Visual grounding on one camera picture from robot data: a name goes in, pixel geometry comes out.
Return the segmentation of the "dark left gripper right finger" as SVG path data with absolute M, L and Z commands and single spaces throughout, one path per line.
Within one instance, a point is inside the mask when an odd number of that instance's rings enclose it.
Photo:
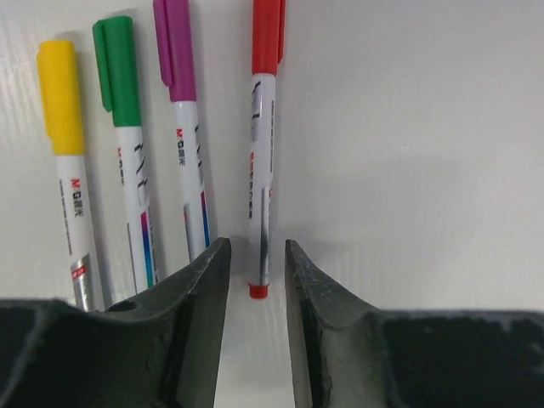
M 385 310 L 285 246 L 298 407 L 540 407 L 543 316 L 516 310 Z

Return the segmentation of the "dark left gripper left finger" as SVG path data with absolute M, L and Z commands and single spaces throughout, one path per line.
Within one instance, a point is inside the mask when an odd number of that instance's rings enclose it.
M 4 407 L 211 407 L 231 245 L 103 312 L 59 299 L 1 302 Z

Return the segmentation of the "yellow pen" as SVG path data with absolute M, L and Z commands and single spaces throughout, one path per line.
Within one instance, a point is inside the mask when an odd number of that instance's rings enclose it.
M 37 73 L 46 134 L 51 140 L 76 306 L 104 307 L 88 190 L 76 50 L 68 40 L 40 44 Z

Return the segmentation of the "green pen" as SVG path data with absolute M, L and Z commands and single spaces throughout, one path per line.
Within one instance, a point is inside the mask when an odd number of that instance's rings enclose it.
M 147 161 L 142 132 L 139 78 L 133 19 L 127 15 L 98 20 L 93 25 L 102 105 L 111 113 L 118 139 L 117 158 L 127 214 L 135 291 L 158 280 Z

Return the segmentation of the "purple pen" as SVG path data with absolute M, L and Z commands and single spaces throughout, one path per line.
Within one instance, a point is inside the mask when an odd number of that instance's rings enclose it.
M 161 79 L 175 116 L 183 213 L 190 261 L 210 245 L 201 142 L 198 136 L 196 72 L 188 1 L 154 1 Z

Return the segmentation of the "red pen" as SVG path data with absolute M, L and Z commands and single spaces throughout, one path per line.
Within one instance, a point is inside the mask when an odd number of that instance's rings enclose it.
M 252 107 L 249 154 L 247 283 L 253 299 L 269 293 L 276 77 L 284 55 L 285 1 L 252 5 Z

